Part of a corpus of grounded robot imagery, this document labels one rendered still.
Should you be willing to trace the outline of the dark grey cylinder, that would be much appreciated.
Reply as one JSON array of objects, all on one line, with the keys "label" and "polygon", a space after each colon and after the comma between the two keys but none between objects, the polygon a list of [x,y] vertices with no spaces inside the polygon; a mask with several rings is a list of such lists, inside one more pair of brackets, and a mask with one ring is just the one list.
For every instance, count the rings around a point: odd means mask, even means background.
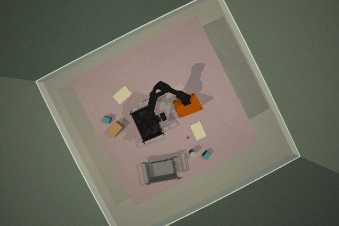
[{"label": "dark grey cylinder", "polygon": [[195,158],[197,156],[197,154],[196,154],[194,149],[190,149],[189,150],[189,154],[190,154],[191,158]]}]

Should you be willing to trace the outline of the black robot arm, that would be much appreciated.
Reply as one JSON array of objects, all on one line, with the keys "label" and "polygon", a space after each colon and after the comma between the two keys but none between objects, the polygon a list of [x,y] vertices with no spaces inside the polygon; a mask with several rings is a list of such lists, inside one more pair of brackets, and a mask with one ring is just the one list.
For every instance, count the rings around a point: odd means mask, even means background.
[{"label": "black robot arm", "polygon": [[[160,92],[156,93],[156,90],[159,89],[161,90]],[[165,93],[172,93],[174,95],[176,95],[176,97],[178,99],[181,100],[182,104],[184,106],[187,106],[189,104],[191,104],[190,102],[190,98],[191,95],[183,92],[183,91],[177,91],[173,88],[170,87],[170,85],[159,81],[153,88],[153,90],[150,92],[149,94],[149,102],[148,102],[148,106],[147,106],[147,111],[146,113],[143,115],[142,121],[144,123],[144,125],[146,126],[146,128],[144,129],[144,131],[142,132],[143,134],[147,135],[148,137],[150,137],[150,135],[153,132],[153,127],[155,127],[158,123],[158,117],[156,117],[155,113],[154,113],[154,109],[155,109],[155,105],[156,105],[156,101],[157,99],[164,95]]]}]

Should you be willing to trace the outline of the beige flat rectangular panel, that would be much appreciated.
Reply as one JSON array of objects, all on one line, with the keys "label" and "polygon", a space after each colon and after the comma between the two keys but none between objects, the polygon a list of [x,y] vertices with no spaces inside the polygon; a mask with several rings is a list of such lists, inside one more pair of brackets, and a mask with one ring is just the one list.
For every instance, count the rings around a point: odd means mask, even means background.
[{"label": "beige flat rectangular panel", "polygon": [[132,93],[127,89],[126,86],[123,86],[113,97],[120,105],[123,101],[125,101]]},{"label": "beige flat rectangular panel", "polygon": [[192,132],[193,132],[196,140],[200,140],[200,139],[207,136],[200,121],[190,125],[190,127],[192,129]]}]

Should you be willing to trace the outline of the small teal block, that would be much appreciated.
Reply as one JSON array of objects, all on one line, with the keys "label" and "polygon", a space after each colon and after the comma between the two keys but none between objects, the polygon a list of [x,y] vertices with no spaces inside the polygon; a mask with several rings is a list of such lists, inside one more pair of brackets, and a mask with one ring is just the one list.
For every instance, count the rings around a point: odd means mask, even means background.
[{"label": "small teal block", "polygon": [[208,160],[209,157],[211,156],[211,154],[210,154],[209,152],[205,151],[205,152],[202,154],[202,156],[203,156],[203,158],[204,158],[205,160]]},{"label": "small teal block", "polygon": [[102,122],[109,124],[109,123],[111,123],[111,121],[112,121],[112,117],[104,116]]}]

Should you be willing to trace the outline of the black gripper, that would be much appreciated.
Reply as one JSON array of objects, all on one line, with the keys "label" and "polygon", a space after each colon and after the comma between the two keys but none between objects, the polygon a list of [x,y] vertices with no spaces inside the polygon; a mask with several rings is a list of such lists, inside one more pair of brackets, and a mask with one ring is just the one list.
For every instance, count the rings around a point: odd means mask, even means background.
[{"label": "black gripper", "polygon": [[161,119],[162,119],[162,121],[167,120],[166,115],[165,115],[164,112],[160,114],[160,117],[159,117],[159,115],[157,115],[156,117],[159,118],[159,119],[158,119],[158,124],[159,124],[159,122],[161,122]]}]

